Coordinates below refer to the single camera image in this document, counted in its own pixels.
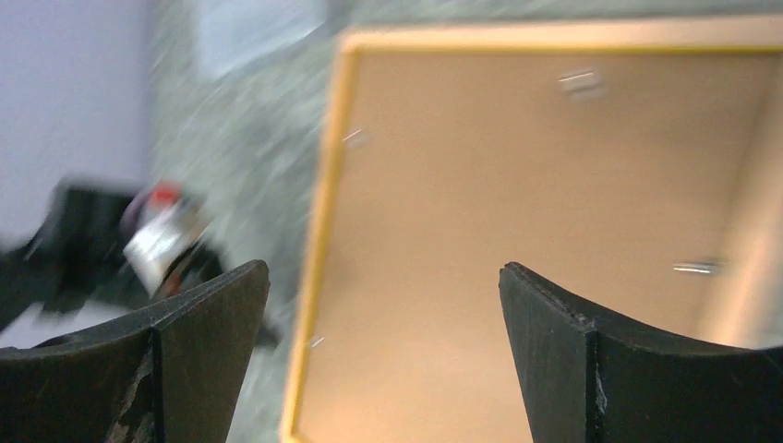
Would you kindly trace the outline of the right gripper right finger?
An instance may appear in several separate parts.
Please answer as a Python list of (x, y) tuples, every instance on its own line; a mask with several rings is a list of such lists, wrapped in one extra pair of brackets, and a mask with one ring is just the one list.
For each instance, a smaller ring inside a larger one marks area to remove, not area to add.
[(511, 262), (500, 301), (536, 442), (778, 442), (782, 350), (649, 326)]

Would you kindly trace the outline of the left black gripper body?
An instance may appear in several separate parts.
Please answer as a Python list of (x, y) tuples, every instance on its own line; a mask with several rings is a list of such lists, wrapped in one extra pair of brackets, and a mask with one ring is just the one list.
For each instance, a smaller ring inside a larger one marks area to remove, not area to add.
[(1, 328), (38, 308), (68, 316), (88, 305), (135, 310), (220, 276), (220, 251), (202, 236), (150, 278), (126, 247), (168, 210), (200, 210), (202, 198), (173, 182), (134, 189), (85, 181), (55, 188), (49, 212), (27, 242), (1, 253)]

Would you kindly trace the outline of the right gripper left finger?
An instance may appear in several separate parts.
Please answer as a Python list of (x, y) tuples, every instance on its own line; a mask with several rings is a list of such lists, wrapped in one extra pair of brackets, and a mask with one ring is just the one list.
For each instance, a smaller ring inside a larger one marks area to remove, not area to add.
[(261, 260), (29, 349), (1, 352), (5, 442), (223, 442), (270, 287)]

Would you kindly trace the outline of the brown backing board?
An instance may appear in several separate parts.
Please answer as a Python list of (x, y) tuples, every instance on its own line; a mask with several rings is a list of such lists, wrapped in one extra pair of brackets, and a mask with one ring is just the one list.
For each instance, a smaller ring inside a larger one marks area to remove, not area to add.
[(365, 54), (296, 430), (527, 442), (499, 298), (515, 261), (682, 334), (772, 54)]

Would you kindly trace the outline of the yellow wooden picture frame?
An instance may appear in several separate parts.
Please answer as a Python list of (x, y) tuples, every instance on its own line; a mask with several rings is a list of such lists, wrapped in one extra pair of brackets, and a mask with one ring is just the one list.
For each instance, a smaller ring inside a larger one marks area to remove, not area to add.
[[(355, 102), (360, 59), (365, 54), (397, 53), (775, 55), (779, 60), (778, 68), (742, 165), (734, 206), (724, 231), (721, 256), (673, 265), (676, 271), (706, 276), (710, 281), (700, 322), (690, 335), (663, 330), (726, 346), (744, 349), (780, 347), (782, 350), (780, 344), (761, 343), (757, 335), (765, 316), (772, 312), (773, 303), (780, 297), (782, 283), (780, 15), (353, 30), (341, 40), (331, 86), (331, 103), (324, 128), (319, 182), (313, 201), (295, 341), (291, 351), (282, 420), (283, 441), (311, 442), (298, 435), (296, 426), (331, 240), (337, 184), (342, 176), (346, 152), (357, 139), (356, 134), (349, 130), (348, 123)], [(583, 298), (602, 305), (593, 299)], [(630, 318), (662, 329), (638, 318)]]

